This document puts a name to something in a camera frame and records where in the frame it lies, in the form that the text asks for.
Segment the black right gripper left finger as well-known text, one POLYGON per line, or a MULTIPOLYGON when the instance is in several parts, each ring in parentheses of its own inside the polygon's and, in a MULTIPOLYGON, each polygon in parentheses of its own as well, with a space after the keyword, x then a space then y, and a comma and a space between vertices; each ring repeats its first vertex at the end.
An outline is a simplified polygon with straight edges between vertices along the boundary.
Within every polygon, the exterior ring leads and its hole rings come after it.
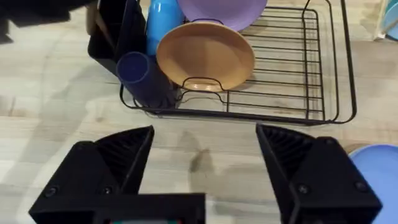
POLYGON ((139 192, 154 127, 144 126, 105 136, 96 141, 78 141, 47 182, 29 209, 36 223, 91 223, 91 212, 73 212, 60 207, 60 199, 136 195, 139 192))

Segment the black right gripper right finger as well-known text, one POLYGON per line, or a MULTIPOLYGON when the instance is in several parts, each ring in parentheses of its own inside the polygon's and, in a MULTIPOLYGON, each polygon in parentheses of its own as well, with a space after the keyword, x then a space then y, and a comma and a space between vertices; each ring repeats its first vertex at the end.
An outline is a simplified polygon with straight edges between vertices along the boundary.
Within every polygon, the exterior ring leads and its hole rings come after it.
POLYGON ((382 203, 339 142, 256 125, 282 223, 372 223, 382 203))

